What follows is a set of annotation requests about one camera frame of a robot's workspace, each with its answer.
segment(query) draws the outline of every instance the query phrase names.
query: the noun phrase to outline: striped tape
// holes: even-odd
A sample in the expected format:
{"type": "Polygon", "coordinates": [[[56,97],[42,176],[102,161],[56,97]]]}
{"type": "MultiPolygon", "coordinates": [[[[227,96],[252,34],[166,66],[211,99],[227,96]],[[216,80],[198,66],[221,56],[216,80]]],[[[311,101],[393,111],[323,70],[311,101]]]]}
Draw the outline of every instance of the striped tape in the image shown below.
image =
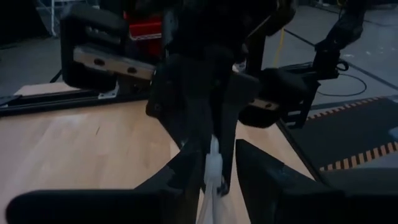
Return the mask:
{"type": "Polygon", "coordinates": [[[320,171],[331,171],[331,170],[340,170],[340,169],[350,169],[354,168],[360,164],[364,164],[365,162],[372,161],[382,156],[386,156],[390,153],[398,151],[398,142],[390,142],[388,144],[382,145],[380,147],[376,147],[372,150],[368,150],[366,152],[361,152],[356,156],[351,156],[349,158],[343,159],[341,161],[337,161],[333,164],[329,164],[325,167],[321,167],[320,171]]]}
{"type": "Polygon", "coordinates": [[[331,114],[334,114],[334,113],[337,113],[337,112],[340,112],[340,111],[343,111],[343,110],[354,108],[356,106],[365,105],[366,103],[370,103],[370,102],[373,102],[373,101],[376,101],[376,100],[380,100],[382,98],[383,97],[374,97],[374,98],[369,98],[369,99],[366,99],[366,100],[361,100],[361,101],[358,101],[358,102],[355,102],[355,103],[347,104],[347,105],[344,105],[344,106],[340,106],[338,108],[335,108],[335,109],[332,109],[332,110],[329,110],[329,111],[325,111],[325,112],[322,112],[322,113],[318,113],[318,114],[309,116],[309,117],[307,117],[307,120],[321,118],[322,116],[331,115],[331,114]]]}

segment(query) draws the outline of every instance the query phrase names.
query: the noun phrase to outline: red box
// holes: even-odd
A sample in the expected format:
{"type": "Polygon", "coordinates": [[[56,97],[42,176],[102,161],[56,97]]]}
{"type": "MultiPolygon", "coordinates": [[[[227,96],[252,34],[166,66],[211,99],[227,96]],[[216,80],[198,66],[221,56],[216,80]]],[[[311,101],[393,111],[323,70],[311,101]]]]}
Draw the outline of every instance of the red box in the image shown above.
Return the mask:
{"type": "Polygon", "coordinates": [[[124,18],[130,24],[130,34],[137,42],[138,48],[150,55],[161,56],[162,17],[154,16],[145,20],[137,20],[125,14],[124,18]]]}

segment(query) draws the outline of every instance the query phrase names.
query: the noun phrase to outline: wooden table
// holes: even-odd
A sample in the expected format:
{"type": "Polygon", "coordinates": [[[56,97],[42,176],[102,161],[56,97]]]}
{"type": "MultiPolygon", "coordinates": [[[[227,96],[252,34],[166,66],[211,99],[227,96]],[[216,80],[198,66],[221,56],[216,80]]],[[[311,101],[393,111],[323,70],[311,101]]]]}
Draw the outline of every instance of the wooden table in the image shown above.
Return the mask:
{"type": "MultiPolygon", "coordinates": [[[[16,94],[68,90],[51,83],[24,86],[16,94]]],[[[179,149],[158,120],[145,114],[145,106],[137,101],[0,118],[1,215],[13,197],[31,190],[132,189],[155,174],[179,149]]],[[[236,136],[312,178],[276,125],[238,123],[236,136]]],[[[249,223],[235,162],[223,203],[236,223],[249,223]]]]}

